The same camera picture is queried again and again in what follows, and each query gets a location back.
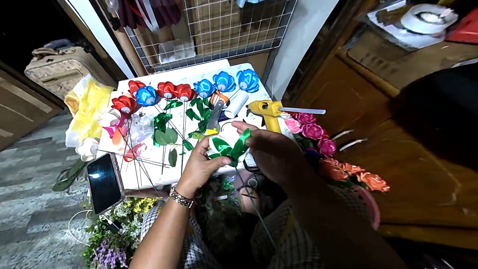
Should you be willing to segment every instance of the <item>suitcase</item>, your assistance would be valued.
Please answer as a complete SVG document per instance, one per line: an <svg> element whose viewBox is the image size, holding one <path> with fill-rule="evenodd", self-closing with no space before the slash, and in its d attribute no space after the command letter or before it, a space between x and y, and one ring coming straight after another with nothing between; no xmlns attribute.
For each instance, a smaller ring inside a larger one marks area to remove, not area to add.
<svg viewBox="0 0 478 269"><path fill-rule="evenodd" d="M98 61L82 47L60 50L44 47L34 50L32 54L34 57L25 68L25 75L62 100L88 74L104 85L118 86Z"/></svg>

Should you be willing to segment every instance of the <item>orange scissors handle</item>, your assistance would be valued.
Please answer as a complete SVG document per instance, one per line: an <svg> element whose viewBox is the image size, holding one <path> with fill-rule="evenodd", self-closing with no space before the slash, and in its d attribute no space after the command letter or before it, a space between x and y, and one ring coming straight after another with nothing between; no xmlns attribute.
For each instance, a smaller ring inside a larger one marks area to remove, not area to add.
<svg viewBox="0 0 478 269"><path fill-rule="evenodd" d="M214 98L216 97L216 95L217 95L220 99L224 100L224 103L227 103L227 102L229 101L229 98L228 98L226 95L224 95L224 94L220 93L218 90L216 90L216 91L211 95L211 99L209 99L209 103L210 103L211 105L213 105L213 106L214 106Z"/></svg>

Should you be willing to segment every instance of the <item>yellow glue gun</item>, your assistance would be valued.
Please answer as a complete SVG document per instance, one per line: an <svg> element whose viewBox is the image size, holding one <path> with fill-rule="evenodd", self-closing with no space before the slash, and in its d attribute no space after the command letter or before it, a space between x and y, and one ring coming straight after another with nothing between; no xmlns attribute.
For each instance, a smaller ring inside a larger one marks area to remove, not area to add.
<svg viewBox="0 0 478 269"><path fill-rule="evenodd" d="M282 111L279 110L281 107L281 101L272 100L254 101L247 105L247 108L250 109L252 113L256 115L262 115L264 117L267 130L276 133L281 133L279 121L277 120L277 116L282 113Z"/></svg>

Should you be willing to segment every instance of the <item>smartphone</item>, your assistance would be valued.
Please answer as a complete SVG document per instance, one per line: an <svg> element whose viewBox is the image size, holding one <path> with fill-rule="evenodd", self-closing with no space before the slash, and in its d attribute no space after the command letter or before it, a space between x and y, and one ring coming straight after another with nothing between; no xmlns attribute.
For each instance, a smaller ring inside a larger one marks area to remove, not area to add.
<svg viewBox="0 0 478 269"><path fill-rule="evenodd" d="M96 215L115 207L124 199L116 157L107 153L87 166L93 212Z"/></svg>

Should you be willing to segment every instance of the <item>blue ribbon flower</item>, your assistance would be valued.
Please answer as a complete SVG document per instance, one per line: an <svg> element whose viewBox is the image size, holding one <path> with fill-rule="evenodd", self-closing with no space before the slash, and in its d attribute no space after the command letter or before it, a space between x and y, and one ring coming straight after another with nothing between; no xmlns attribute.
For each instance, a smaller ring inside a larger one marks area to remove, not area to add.
<svg viewBox="0 0 478 269"><path fill-rule="evenodd" d="M241 90L257 92L259 90L259 77L255 71L246 69L237 73L238 83Z"/></svg>
<svg viewBox="0 0 478 269"><path fill-rule="evenodd" d="M158 95L151 86L144 86L139 88L136 93L136 102L142 106L152 106L156 102Z"/></svg>
<svg viewBox="0 0 478 269"><path fill-rule="evenodd" d="M216 91L216 87L207 79L194 83L194 88L201 98L208 98Z"/></svg>
<svg viewBox="0 0 478 269"><path fill-rule="evenodd" d="M216 88L220 92L230 92L236 89L234 78L224 71L219 72L217 75L213 75L212 79L214 80Z"/></svg>

